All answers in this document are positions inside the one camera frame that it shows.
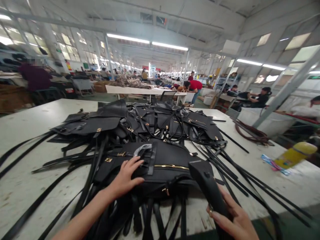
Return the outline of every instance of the plastic bottle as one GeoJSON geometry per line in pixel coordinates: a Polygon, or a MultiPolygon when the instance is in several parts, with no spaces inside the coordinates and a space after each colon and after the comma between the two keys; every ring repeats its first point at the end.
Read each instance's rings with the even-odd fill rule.
{"type": "Polygon", "coordinates": [[[315,153],[318,148],[307,142],[299,142],[274,160],[275,164],[284,169],[293,167],[315,153]]]}

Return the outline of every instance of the table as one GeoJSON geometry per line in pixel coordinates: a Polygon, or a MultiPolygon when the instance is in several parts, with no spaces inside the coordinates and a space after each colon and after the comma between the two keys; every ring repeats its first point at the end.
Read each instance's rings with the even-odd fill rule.
{"type": "MultiPolygon", "coordinates": [[[[8,149],[18,143],[43,134],[50,128],[59,125],[69,114],[78,112],[80,108],[83,108],[85,112],[96,111],[97,102],[60,99],[0,118],[0,134],[2,137],[0,155],[3,155],[8,149]]],[[[270,169],[270,166],[261,159],[261,155],[266,154],[271,158],[275,158],[285,151],[283,147],[278,144],[275,144],[274,147],[264,147],[245,140],[236,132],[232,120],[218,110],[197,108],[192,108],[191,110],[203,110],[206,115],[213,116],[214,119],[226,120],[226,122],[216,122],[218,127],[250,151],[250,154],[247,154],[234,143],[228,141],[226,151],[241,167],[281,193],[284,197],[293,201],[299,207],[307,207],[320,203],[319,168],[304,161],[293,169],[293,174],[289,176],[284,176],[280,172],[273,172],[270,169]]],[[[14,152],[0,170],[10,164],[33,143],[34,141],[14,152]]],[[[40,167],[43,163],[62,157],[61,148],[64,146],[66,146],[66,144],[43,142],[1,179],[0,238],[21,217],[35,199],[55,179],[66,171],[67,165],[64,165],[37,174],[30,173],[32,170],[40,167]]],[[[188,141],[186,141],[185,146],[191,152],[196,151],[188,141]]],[[[83,149],[84,147],[79,147],[78,149],[68,151],[68,155],[78,153],[83,149]]],[[[223,158],[221,158],[221,160],[239,176],[239,180],[243,182],[244,185],[251,189],[249,184],[247,184],[242,176],[226,160],[223,158]]],[[[213,171],[215,177],[221,179],[214,167],[213,171]]],[[[65,204],[67,204],[83,188],[88,172],[89,166],[83,166],[64,178],[39,206],[21,232],[18,233],[18,235],[21,236],[21,239],[38,239],[40,234],[51,223],[65,204]]],[[[252,197],[245,197],[231,183],[230,186],[240,204],[244,210],[247,211],[252,220],[268,215],[267,211],[252,197]]],[[[258,191],[275,212],[281,213],[285,211],[283,207],[274,202],[262,190],[258,189],[258,191]]],[[[47,239],[51,239],[52,236],[68,222],[75,204],[76,201],[74,201],[62,215],[47,239]]],[[[193,192],[190,193],[187,200],[188,235],[209,231],[214,228],[213,221],[208,218],[206,213],[206,206],[207,201],[202,196],[193,192]]],[[[177,208],[177,211],[175,211],[173,215],[173,220],[177,219],[179,207],[177,208]]],[[[160,211],[164,224],[166,224],[170,212],[170,205],[162,206],[160,211]]],[[[154,238],[157,239],[159,234],[154,216],[151,220],[151,227],[153,229],[154,238]]],[[[173,226],[170,224],[168,232],[171,232],[172,228],[173,226]]],[[[127,237],[124,238],[123,236],[120,236],[119,239],[140,240],[142,239],[142,234],[136,237],[131,229],[127,237]]]]}
{"type": "MultiPolygon", "coordinates": [[[[149,101],[151,102],[151,95],[162,95],[165,91],[171,91],[171,89],[160,89],[160,88],[153,88],[153,89],[143,89],[143,88],[131,88],[131,87],[118,87],[118,86],[110,86],[106,85],[107,93],[113,93],[118,95],[118,99],[120,99],[120,94],[146,94],[149,95],[149,101]]],[[[190,95],[194,95],[194,93],[183,93],[183,92],[176,92],[175,96],[177,96],[177,104],[179,100],[182,104],[185,104],[187,97],[190,98],[190,95]]]]}

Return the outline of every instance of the fingernail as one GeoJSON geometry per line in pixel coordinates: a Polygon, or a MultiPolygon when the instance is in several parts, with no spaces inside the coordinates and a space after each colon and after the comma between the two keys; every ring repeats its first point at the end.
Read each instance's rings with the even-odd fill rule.
{"type": "Polygon", "coordinates": [[[220,214],[219,213],[213,211],[211,214],[212,214],[212,217],[214,218],[214,220],[219,220],[220,219],[220,214]]]}

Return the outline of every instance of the left hand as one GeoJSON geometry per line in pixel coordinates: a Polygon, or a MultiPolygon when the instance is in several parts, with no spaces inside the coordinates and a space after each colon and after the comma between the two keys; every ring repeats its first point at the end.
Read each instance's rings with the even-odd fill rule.
{"type": "Polygon", "coordinates": [[[121,165],[120,172],[112,183],[107,187],[114,199],[121,197],[129,192],[135,186],[144,182],[141,177],[131,179],[133,172],[144,162],[140,160],[140,156],[133,157],[129,161],[124,161],[121,165]]]}

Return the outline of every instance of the ceiling light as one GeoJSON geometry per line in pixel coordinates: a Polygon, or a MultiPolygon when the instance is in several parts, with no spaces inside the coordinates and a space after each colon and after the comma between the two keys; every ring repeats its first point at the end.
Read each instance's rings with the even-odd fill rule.
{"type": "Polygon", "coordinates": [[[263,66],[263,67],[267,67],[267,68],[272,68],[272,69],[280,70],[280,71],[286,70],[285,68],[277,67],[277,66],[273,66],[273,65],[269,65],[269,64],[263,64],[262,66],[263,66]]]}
{"type": "Polygon", "coordinates": [[[8,16],[6,16],[6,15],[2,15],[2,14],[0,14],[0,19],[11,20],[10,17],[8,17],[8,16]]]}
{"type": "Polygon", "coordinates": [[[187,51],[188,50],[188,48],[185,48],[185,47],[179,47],[179,46],[175,46],[175,45],[169,45],[169,44],[158,43],[158,42],[152,42],[152,45],[161,46],[161,47],[168,47],[168,48],[174,48],[174,49],[179,49],[179,50],[183,50],[183,51],[187,51]]]}
{"type": "Polygon", "coordinates": [[[131,37],[125,37],[125,36],[120,36],[120,35],[114,35],[114,34],[107,34],[108,37],[113,37],[113,38],[119,38],[119,39],[123,39],[123,40],[128,40],[128,41],[133,41],[133,42],[141,42],[141,43],[146,43],[149,44],[150,42],[147,40],[143,40],[143,39],[138,39],[138,38],[131,38],[131,37]]]}
{"type": "Polygon", "coordinates": [[[262,66],[262,63],[248,61],[248,60],[244,60],[244,59],[237,59],[237,62],[243,62],[243,63],[252,64],[252,65],[262,66]]]}

